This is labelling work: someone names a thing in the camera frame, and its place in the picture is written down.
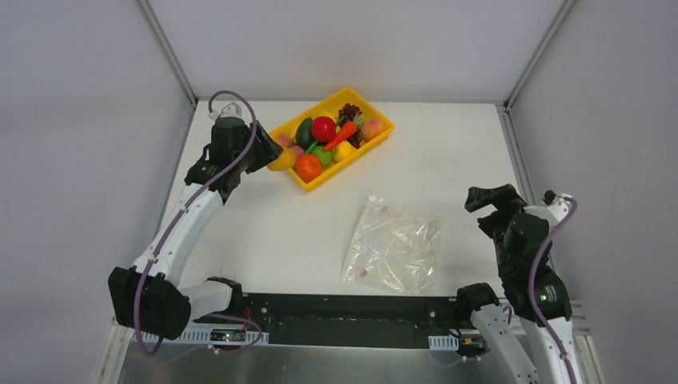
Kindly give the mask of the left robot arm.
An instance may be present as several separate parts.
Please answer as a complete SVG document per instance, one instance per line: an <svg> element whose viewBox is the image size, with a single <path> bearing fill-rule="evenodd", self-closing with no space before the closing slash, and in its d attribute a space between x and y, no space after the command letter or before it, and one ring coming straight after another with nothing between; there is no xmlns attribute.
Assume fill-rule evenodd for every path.
<svg viewBox="0 0 678 384"><path fill-rule="evenodd" d="M181 276L202 231L241 182L277 160L282 148L259 122L218 118L201 157L188 169L171 219L129 268L116 267L108 286L118 323L140 333L175 340L193 320L215 313L224 323L243 315L234 295L241 286L228 278L208 278L181 288Z"/></svg>

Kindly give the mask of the green bean pod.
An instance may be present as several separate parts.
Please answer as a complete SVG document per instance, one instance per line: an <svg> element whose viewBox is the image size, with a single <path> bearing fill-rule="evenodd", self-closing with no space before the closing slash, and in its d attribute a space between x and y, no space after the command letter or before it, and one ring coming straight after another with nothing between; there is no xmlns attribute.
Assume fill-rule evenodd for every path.
<svg viewBox="0 0 678 384"><path fill-rule="evenodd" d="M336 132L338 133L338 127L339 127L339 121L340 121L340 119L334 120L334 121L335 121L335 123L336 123ZM315 141L311 144L311 146L310 146L307 150L305 150L305 154L309 154L310 152L313 151L314 148L316 148L319 144L322 144L322 143L327 143L327 142L319 142L319 141L315 140Z"/></svg>

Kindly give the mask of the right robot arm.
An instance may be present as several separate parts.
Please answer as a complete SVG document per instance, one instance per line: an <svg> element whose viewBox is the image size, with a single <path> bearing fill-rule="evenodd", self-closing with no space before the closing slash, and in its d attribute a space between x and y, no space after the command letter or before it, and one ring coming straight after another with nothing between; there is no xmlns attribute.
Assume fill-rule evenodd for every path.
<svg viewBox="0 0 678 384"><path fill-rule="evenodd" d="M495 210L477 223L493 241L505 298L531 350L526 352L511 331L499 298L486 283L458 289L455 320L479 331L512 383L580 382L570 297L548 266L553 240L576 213L577 200L547 190L542 204L529 205L511 184L470 187L465 209L472 213L486 206Z"/></svg>

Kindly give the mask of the clear zip top bag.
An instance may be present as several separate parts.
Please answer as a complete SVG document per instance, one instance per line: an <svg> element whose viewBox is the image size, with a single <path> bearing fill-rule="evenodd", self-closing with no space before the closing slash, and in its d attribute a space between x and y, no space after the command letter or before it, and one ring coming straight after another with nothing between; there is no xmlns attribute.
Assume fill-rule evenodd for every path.
<svg viewBox="0 0 678 384"><path fill-rule="evenodd" d="M403 295L433 293L441 220L369 197L341 271L343 282Z"/></svg>

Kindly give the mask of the orange carrot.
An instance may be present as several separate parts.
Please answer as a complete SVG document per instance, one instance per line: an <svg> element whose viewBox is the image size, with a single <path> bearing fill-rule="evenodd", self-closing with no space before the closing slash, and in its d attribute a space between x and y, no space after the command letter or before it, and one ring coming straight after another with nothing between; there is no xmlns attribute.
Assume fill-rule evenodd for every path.
<svg viewBox="0 0 678 384"><path fill-rule="evenodd" d="M336 133L335 137L328 141L325 146L325 151L331 151L335 149L339 144L348 138L352 137L358 129L358 125L355 122L349 121L346 122L343 127Z"/></svg>

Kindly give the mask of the green cabbage ball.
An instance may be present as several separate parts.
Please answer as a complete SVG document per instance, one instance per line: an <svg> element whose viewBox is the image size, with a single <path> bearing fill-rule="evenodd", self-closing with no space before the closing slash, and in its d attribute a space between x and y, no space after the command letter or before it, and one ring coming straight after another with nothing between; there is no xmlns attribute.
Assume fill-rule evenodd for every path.
<svg viewBox="0 0 678 384"><path fill-rule="evenodd" d="M331 166L334 161L333 150L324 150L322 146L317 146L316 148L314 148L311 154L318 158L323 169L326 169L329 166Z"/></svg>

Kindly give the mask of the red apple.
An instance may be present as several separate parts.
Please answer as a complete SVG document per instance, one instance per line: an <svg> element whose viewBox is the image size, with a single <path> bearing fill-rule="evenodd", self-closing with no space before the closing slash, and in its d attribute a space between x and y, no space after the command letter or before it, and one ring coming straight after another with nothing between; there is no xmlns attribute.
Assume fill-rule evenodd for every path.
<svg viewBox="0 0 678 384"><path fill-rule="evenodd" d="M315 118L311 126L311 135L319 142L329 142L336 137L336 123L328 116Z"/></svg>

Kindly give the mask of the orange pumpkin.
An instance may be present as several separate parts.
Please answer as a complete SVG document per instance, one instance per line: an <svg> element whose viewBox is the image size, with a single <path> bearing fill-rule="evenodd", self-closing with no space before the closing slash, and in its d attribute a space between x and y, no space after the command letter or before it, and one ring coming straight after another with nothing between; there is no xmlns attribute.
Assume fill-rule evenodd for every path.
<svg viewBox="0 0 678 384"><path fill-rule="evenodd" d="M322 174L323 166L320 159L314 154L303 154L297 158L294 166L297 176L309 183Z"/></svg>

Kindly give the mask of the peach from bag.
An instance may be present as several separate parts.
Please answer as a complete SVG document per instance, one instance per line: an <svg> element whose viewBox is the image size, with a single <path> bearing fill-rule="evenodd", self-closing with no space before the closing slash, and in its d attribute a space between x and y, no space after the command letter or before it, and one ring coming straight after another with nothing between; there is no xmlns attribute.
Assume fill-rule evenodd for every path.
<svg viewBox="0 0 678 384"><path fill-rule="evenodd" d="M379 118L371 118L361 126L361 138L370 142L385 131L385 124Z"/></svg>

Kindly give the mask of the yellow orange potato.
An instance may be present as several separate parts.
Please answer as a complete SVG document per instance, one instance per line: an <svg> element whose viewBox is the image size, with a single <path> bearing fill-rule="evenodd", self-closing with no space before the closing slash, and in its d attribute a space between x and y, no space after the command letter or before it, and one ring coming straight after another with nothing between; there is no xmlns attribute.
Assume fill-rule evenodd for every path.
<svg viewBox="0 0 678 384"><path fill-rule="evenodd" d="M297 160L295 151L291 148L284 148L280 156L268 164L267 168L271 171L279 172L292 168Z"/></svg>

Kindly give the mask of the dark green vegetable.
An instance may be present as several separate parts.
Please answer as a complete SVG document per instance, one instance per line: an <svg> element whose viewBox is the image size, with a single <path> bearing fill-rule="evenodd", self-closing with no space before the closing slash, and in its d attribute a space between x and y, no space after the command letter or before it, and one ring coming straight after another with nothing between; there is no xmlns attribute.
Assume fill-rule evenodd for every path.
<svg viewBox="0 0 678 384"><path fill-rule="evenodd" d="M294 140L300 148L307 150L311 144L315 141L315 138L312 133L313 128L313 119L306 118L298 126Z"/></svg>

